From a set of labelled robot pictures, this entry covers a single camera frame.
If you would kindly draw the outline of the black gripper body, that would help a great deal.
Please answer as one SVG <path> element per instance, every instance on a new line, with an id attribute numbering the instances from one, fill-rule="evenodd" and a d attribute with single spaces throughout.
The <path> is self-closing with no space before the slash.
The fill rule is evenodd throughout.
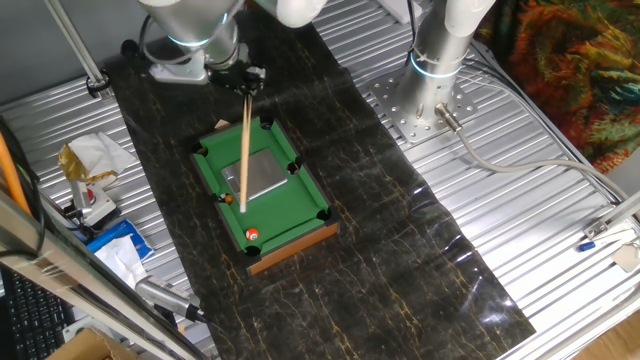
<path id="1" fill-rule="evenodd" d="M 255 86 L 256 94 L 263 88 L 266 79 L 266 69 L 259 66 L 250 66 L 246 69 L 235 68 L 227 71 L 213 72 L 209 81 L 215 85 L 231 89 L 242 94 L 240 88 Z"/>

